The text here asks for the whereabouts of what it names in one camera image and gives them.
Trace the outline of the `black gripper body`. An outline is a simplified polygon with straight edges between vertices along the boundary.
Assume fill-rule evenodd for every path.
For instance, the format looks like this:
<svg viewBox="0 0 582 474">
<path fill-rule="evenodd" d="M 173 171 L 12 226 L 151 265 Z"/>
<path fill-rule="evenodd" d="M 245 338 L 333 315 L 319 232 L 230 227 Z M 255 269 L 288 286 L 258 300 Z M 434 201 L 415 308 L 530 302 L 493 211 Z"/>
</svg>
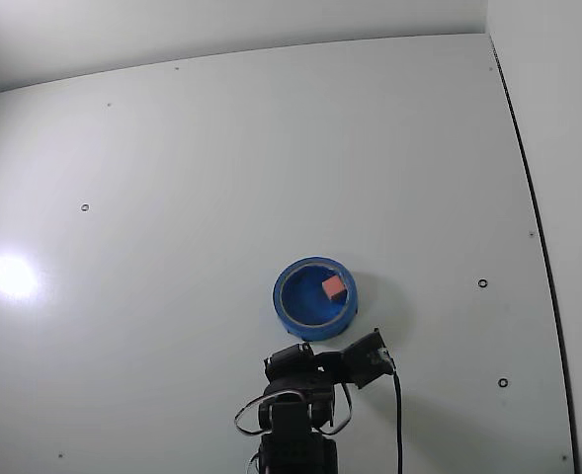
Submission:
<svg viewBox="0 0 582 474">
<path fill-rule="evenodd" d="M 351 382 L 341 352 L 316 354 L 309 343 L 278 351 L 267 357 L 264 365 L 271 389 L 326 389 Z"/>
</svg>

